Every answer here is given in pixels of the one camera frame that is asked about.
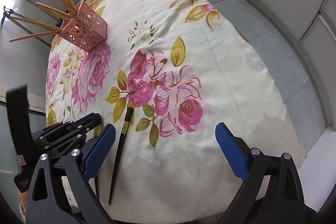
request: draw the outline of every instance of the yellow leaf print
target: yellow leaf print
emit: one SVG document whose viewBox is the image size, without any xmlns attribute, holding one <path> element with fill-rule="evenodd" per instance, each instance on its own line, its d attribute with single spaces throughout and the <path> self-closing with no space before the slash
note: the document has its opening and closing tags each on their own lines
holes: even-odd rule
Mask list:
<svg viewBox="0 0 336 224">
<path fill-rule="evenodd" d="M 249 43 L 249 41 L 246 39 L 246 37 L 237 28 L 235 28 L 235 29 L 236 29 L 237 33 L 240 35 L 240 37 L 242 39 L 244 39 L 247 43 Z"/>
<path fill-rule="evenodd" d="M 51 126 L 53 124 L 55 124 L 57 122 L 57 119 L 56 119 L 56 113 L 55 111 L 51 108 L 48 112 L 48 118 L 47 118 L 47 127 L 48 126 Z"/>
<path fill-rule="evenodd" d="M 110 104 L 114 104 L 116 101 L 118 101 L 120 95 L 120 91 L 116 86 L 113 86 L 111 88 L 109 96 L 106 98 L 105 101 L 109 102 Z"/>
<path fill-rule="evenodd" d="M 103 10 L 104 10 L 104 8 L 105 8 L 105 6 L 102 6 L 102 7 L 100 7 L 100 8 L 98 8 L 97 10 L 96 10 L 96 13 L 98 14 L 98 15 L 102 15 L 103 14 Z"/>
<path fill-rule="evenodd" d="M 68 57 L 68 58 L 65 60 L 65 62 L 64 62 L 64 64 L 63 64 L 63 67 L 67 67 L 67 66 L 70 64 L 70 62 L 71 62 L 71 57 Z"/>
<path fill-rule="evenodd" d="M 170 58 L 174 67 L 178 67 L 183 63 L 185 59 L 185 46 L 181 36 L 175 40 L 171 47 Z"/>
<path fill-rule="evenodd" d="M 118 72 L 117 82 L 118 82 L 118 87 L 120 88 L 120 90 L 126 90 L 126 88 L 127 88 L 126 74 L 122 70 L 119 70 L 119 72 Z"/>
<path fill-rule="evenodd" d="M 119 98 L 113 110 L 113 123 L 119 120 L 121 114 L 123 114 L 124 112 L 125 106 L 126 106 L 126 97 Z"/>
<path fill-rule="evenodd" d="M 213 31 L 213 28 L 211 27 L 211 22 L 212 22 L 213 20 L 215 20 L 216 18 L 217 18 L 217 20 L 219 20 L 219 13 L 216 12 L 216 11 L 211 11 L 211 12 L 209 12 L 209 13 L 207 14 L 207 17 L 206 17 L 206 22 L 207 22 L 207 24 L 208 24 L 210 30 L 212 30 L 212 31 Z"/>
<path fill-rule="evenodd" d="M 205 10 L 205 5 L 197 5 L 190 10 L 187 17 L 185 18 L 185 22 L 199 21 L 205 17 L 206 14 L 207 11 Z"/>
</svg>

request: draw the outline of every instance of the floral tablecloth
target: floral tablecloth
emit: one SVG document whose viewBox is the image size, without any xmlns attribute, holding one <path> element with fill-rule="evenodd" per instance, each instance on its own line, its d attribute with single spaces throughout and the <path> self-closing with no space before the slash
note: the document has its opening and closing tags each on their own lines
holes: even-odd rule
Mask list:
<svg viewBox="0 0 336 224">
<path fill-rule="evenodd" d="M 102 127 L 112 123 L 120 134 L 126 107 L 135 108 L 111 206 L 119 136 L 98 176 L 113 219 L 182 223 L 223 212 L 241 180 L 216 142 L 219 122 L 250 147 L 289 152 L 302 164 L 305 153 L 267 68 L 209 2 L 87 3 L 107 21 L 107 40 L 89 53 L 53 40 L 47 123 L 98 112 Z"/>
</svg>

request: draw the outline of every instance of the label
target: label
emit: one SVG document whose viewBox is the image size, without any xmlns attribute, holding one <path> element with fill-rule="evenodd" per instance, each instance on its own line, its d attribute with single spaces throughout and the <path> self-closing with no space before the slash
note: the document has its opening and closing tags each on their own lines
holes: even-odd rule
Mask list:
<svg viewBox="0 0 336 224">
<path fill-rule="evenodd" d="M 26 161 L 25 161 L 25 157 L 23 157 L 23 155 L 17 155 L 16 157 L 17 157 L 17 160 L 19 161 L 19 164 L 20 164 L 21 166 L 27 164 Z"/>
<path fill-rule="evenodd" d="M 129 126 L 129 122 L 124 121 L 123 127 L 121 129 L 122 134 L 127 134 L 128 126 Z"/>
</svg>

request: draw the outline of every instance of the floor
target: floor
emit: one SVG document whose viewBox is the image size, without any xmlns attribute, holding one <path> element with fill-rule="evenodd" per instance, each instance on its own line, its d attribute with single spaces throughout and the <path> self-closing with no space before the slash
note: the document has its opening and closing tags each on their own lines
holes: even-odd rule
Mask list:
<svg viewBox="0 0 336 224">
<path fill-rule="evenodd" d="M 311 75 L 291 42 L 248 0 L 208 0 L 238 29 L 259 54 L 274 79 L 306 152 L 327 124 L 324 108 Z M 199 220 L 214 223 L 221 215 Z"/>
</svg>

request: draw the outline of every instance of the white wall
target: white wall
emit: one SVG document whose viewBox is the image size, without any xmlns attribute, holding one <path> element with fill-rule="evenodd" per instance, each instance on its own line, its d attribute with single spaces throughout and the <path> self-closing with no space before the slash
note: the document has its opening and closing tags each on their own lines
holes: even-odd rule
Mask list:
<svg viewBox="0 0 336 224">
<path fill-rule="evenodd" d="M 17 0 L 14 10 L 31 19 L 55 25 L 57 21 L 25 0 Z M 32 32 L 46 31 L 23 23 Z M 0 84 L 9 87 L 28 84 L 28 92 L 45 97 L 45 78 L 50 48 L 35 38 L 9 43 L 15 37 L 27 35 L 8 19 L 0 27 Z"/>
</svg>

